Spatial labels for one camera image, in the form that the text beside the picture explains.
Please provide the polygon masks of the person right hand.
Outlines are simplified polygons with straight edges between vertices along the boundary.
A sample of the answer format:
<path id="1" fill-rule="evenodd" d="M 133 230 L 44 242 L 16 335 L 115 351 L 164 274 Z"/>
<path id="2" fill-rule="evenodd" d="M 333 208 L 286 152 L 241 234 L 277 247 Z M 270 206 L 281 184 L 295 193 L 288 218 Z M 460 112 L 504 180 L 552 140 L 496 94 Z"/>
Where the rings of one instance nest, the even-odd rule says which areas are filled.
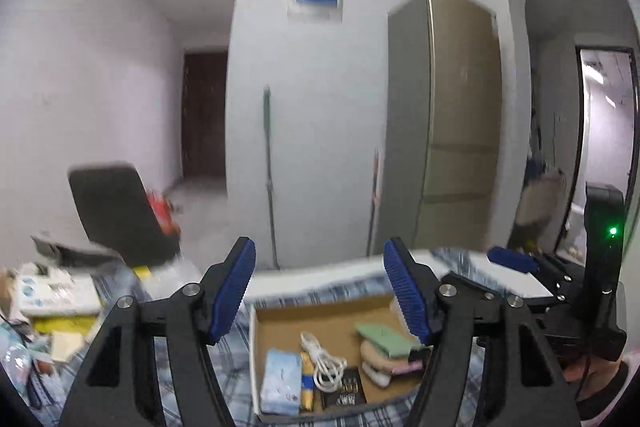
<path id="1" fill-rule="evenodd" d="M 608 361 L 585 355 L 565 367 L 563 375 L 568 383 L 578 382 L 576 400 L 582 401 L 604 389 L 615 377 L 622 362 L 622 358 Z"/>

